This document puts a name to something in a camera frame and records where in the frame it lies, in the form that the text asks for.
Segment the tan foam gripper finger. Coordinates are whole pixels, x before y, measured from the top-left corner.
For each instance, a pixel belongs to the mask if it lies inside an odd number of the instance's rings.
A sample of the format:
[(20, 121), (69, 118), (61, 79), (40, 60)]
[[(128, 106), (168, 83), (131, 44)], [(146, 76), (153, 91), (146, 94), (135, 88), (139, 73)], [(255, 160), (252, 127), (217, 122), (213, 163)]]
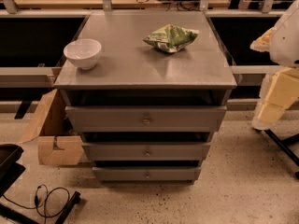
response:
[(275, 74), (266, 75), (251, 126), (256, 130), (270, 129), (298, 98), (298, 69), (286, 68)]

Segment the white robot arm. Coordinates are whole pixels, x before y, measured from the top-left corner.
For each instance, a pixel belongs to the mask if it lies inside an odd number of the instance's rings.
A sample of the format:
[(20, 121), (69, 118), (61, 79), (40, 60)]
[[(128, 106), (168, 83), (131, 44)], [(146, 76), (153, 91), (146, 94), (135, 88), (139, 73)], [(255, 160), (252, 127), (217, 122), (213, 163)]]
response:
[(256, 130), (268, 130), (299, 98), (299, 1), (294, 1), (250, 48), (267, 51), (272, 62), (284, 66), (281, 71), (264, 77), (251, 123)]

